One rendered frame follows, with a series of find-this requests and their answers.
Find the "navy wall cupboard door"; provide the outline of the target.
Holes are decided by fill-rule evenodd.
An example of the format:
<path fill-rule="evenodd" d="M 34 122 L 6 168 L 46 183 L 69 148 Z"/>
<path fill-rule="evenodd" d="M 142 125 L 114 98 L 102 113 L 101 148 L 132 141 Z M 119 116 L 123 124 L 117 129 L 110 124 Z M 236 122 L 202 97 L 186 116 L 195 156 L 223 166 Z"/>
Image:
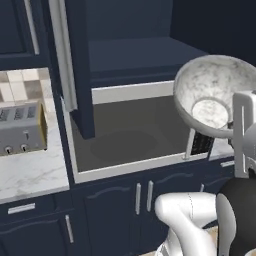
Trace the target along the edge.
<path fill-rule="evenodd" d="M 24 1 L 0 0 L 0 71 L 48 65 L 42 0 L 30 0 L 30 3 L 40 53 L 34 54 Z"/>

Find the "navy microwave oven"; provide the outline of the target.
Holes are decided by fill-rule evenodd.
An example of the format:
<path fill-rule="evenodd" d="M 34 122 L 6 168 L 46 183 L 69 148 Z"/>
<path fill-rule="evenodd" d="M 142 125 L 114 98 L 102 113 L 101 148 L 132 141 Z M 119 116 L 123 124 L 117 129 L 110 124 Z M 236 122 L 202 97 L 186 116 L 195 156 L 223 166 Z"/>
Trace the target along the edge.
<path fill-rule="evenodd" d="M 77 184 L 207 156 L 212 139 L 184 123 L 173 97 L 180 67 L 204 51 L 170 37 L 88 45 L 95 136 L 66 119 Z"/>

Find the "navy microwave door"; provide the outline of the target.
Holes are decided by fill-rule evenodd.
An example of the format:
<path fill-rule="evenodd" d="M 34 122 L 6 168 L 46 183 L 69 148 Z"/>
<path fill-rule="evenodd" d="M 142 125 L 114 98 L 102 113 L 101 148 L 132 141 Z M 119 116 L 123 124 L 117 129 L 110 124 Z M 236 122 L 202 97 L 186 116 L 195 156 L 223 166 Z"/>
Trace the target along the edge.
<path fill-rule="evenodd" d="M 89 45 L 85 0 L 65 0 L 77 110 L 69 112 L 84 139 L 95 136 L 90 85 Z"/>

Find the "large marble bowl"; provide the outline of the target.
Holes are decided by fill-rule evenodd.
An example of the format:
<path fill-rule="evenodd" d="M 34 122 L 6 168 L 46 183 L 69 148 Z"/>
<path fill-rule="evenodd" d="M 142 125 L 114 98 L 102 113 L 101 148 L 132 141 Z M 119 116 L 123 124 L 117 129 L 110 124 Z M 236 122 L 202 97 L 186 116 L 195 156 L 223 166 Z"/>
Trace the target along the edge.
<path fill-rule="evenodd" d="M 256 67 L 225 55 L 190 60 L 178 71 L 173 97 L 183 121 L 203 135 L 232 138 L 233 95 L 256 89 Z"/>

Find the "navy base cupboard door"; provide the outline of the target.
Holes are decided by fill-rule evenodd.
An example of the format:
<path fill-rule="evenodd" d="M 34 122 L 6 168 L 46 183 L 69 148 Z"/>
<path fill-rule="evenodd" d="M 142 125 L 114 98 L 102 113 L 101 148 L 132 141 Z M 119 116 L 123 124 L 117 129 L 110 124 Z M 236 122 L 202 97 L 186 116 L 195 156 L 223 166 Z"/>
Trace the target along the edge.
<path fill-rule="evenodd" d="M 83 195 L 91 256 L 135 256 L 137 183 L 128 179 L 95 184 Z"/>
<path fill-rule="evenodd" d="M 203 182 L 203 191 L 207 193 L 217 194 L 221 187 L 230 179 L 231 176 L 205 178 Z"/>
<path fill-rule="evenodd" d="M 147 182 L 147 188 L 152 188 L 151 200 L 146 200 L 141 224 L 140 253 L 155 251 L 165 240 L 168 226 L 161 222 L 154 210 L 155 200 L 161 194 L 171 192 L 197 192 L 200 182 L 194 171 L 178 168 L 176 171 L 164 171 L 154 174 Z"/>
<path fill-rule="evenodd" d="M 59 213 L 0 226 L 0 256 L 79 256 L 69 241 L 65 215 Z"/>

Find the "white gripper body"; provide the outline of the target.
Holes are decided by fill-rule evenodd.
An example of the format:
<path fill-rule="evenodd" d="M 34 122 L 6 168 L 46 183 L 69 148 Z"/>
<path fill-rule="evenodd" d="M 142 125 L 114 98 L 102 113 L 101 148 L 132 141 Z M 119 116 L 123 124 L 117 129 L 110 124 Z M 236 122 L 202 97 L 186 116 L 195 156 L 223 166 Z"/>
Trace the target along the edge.
<path fill-rule="evenodd" d="M 233 95 L 233 147 L 235 176 L 248 178 L 249 159 L 243 152 L 246 131 L 256 123 L 256 94 L 240 91 Z"/>

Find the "navy drawer front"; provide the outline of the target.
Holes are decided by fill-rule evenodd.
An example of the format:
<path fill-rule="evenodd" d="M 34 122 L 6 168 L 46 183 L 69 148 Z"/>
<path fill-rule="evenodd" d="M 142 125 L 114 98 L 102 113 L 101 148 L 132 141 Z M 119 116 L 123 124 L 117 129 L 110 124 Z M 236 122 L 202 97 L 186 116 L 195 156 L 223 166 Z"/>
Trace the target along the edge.
<path fill-rule="evenodd" d="M 30 203 L 36 204 L 34 210 L 11 215 L 8 215 L 7 213 L 8 208 Z M 72 198 L 69 191 L 0 204 L 0 224 L 52 214 L 71 209 L 72 207 Z"/>
<path fill-rule="evenodd" d="M 226 161 L 233 161 L 234 157 L 227 157 L 215 160 L 207 160 L 201 170 L 200 177 L 204 180 L 205 178 L 223 177 L 223 176 L 234 176 L 234 165 L 228 167 L 221 167 L 220 163 Z"/>

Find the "silver toaster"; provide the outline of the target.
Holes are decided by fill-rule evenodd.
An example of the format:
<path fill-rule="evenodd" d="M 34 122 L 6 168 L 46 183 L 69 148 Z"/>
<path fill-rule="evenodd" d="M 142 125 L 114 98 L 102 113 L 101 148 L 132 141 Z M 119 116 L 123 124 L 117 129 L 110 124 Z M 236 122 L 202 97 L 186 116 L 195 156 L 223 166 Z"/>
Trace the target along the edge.
<path fill-rule="evenodd" d="M 47 130 L 40 101 L 0 108 L 0 156 L 46 150 Z"/>

